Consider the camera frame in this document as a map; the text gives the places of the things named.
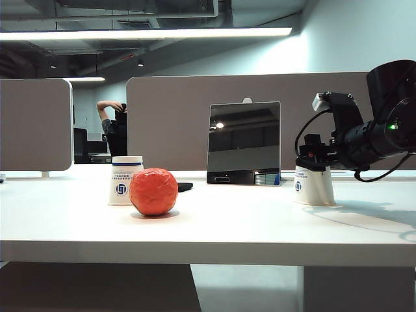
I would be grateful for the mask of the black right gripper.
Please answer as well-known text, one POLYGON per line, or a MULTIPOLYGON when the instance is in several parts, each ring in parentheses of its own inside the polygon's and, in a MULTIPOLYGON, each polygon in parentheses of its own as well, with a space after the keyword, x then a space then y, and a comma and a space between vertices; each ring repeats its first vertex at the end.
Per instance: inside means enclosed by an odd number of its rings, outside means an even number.
POLYGON ((297 166, 312 172, 324 172, 327 167, 343 168, 339 152, 341 145, 332 138, 328 145, 321 142, 319 134, 307 134, 304 137, 305 144, 300 146, 300 155, 296 159, 297 166))

